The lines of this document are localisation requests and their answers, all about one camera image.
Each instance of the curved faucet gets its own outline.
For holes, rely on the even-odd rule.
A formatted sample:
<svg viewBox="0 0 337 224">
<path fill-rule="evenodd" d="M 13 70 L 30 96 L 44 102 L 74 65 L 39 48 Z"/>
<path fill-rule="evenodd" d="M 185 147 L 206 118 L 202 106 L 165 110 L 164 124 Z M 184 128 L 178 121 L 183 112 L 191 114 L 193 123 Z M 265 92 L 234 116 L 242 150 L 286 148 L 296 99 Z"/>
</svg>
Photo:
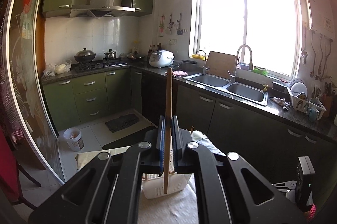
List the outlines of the curved faucet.
<svg viewBox="0 0 337 224">
<path fill-rule="evenodd" d="M 238 52 L 236 53 L 236 57 L 235 57 L 235 63 L 234 63 L 234 69 L 233 69 L 233 75 L 230 74 L 230 71 L 228 71 L 230 77 L 231 77 L 231 82 L 234 83 L 235 82 L 235 77 L 236 77 L 236 68 L 237 68 L 237 65 L 238 65 L 238 59 L 239 59 L 239 52 L 240 52 L 240 49 L 243 48 L 243 47 L 247 47 L 249 49 L 249 53 L 250 53 L 250 61 L 249 61 L 249 70 L 253 70 L 253 62 L 252 62 L 252 58 L 253 58 L 253 53 L 252 53 L 252 49 L 250 48 L 249 45 L 247 44 L 242 44 L 240 45 L 239 49 L 238 49 Z"/>
<path fill-rule="evenodd" d="M 204 66 L 203 66 L 203 75 L 205 75 L 205 74 L 206 74 L 206 70 L 210 70 L 209 68 L 206 68 L 206 52 L 203 51 L 203 50 L 198 50 L 198 51 L 196 52 L 196 54 L 197 54 L 199 51 L 202 51 L 203 53 L 205 53 L 205 64 L 204 64 Z"/>
</svg>

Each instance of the cutting board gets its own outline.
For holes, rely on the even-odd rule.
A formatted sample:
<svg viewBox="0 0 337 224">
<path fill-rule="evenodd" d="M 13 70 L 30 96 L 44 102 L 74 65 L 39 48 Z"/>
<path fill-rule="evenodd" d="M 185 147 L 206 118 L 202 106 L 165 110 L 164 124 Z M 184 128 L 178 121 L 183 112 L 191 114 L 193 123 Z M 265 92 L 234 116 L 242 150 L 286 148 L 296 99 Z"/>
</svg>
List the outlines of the cutting board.
<svg viewBox="0 0 337 224">
<path fill-rule="evenodd" d="M 221 78 L 231 79 L 227 70 L 233 73 L 235 57 L 236 56 L 230 54 L 210 51 L 206 62 L 206 67 L 210 70 L 208 70 L 207 73 Z"/>
</svg>

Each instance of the white rice cooker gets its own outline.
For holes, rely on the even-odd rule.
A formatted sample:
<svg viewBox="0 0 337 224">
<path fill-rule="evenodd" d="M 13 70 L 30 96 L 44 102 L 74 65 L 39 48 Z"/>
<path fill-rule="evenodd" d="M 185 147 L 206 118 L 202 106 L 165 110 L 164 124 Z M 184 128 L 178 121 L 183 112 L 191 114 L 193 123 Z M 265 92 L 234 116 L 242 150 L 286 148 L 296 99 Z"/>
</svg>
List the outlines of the white rice cooker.
<svg viewBox="0 0 337 224">
<path fill-rule="evenodd" d="M 173 63 L 174 55 L 171 51 L 157 50 L 153 52 L 149 59 L 150 66 L 163 68 Z"/>
</svg>

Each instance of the window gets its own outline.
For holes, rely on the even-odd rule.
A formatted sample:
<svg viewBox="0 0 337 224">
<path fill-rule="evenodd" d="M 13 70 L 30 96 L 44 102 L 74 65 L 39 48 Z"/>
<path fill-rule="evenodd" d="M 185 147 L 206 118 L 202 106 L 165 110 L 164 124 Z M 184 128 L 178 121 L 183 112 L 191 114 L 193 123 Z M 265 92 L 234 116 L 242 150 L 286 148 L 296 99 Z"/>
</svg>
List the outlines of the window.
<svg viewBox="0 0 337 224">
<path fill-rule="evenodd" d="M 253 64 L 291 78 L 298 51 L 297 0 L 199 0 L 194 52 L 236 55 L 241 44 Z M 243 48 L 240 62 L 249 63 Z"/>
</svg>

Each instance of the wooden stick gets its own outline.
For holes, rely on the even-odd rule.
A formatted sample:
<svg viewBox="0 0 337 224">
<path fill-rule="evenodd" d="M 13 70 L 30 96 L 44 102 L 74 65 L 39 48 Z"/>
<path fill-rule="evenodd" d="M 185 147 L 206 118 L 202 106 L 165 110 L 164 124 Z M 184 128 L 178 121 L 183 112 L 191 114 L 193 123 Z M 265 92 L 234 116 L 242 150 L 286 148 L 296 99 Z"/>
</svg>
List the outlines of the wooden stick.
<svg viewBox="0 0 337 224">
<path fill-rule="evenodd" d="M 165 110 L 165 142 L 164 142 L 164 194 L 169 187 L 169 168 L 171 150 L 171 120 L 172 120 L 172 69 L 166 76 L 166 110 Z"/>
</svg>

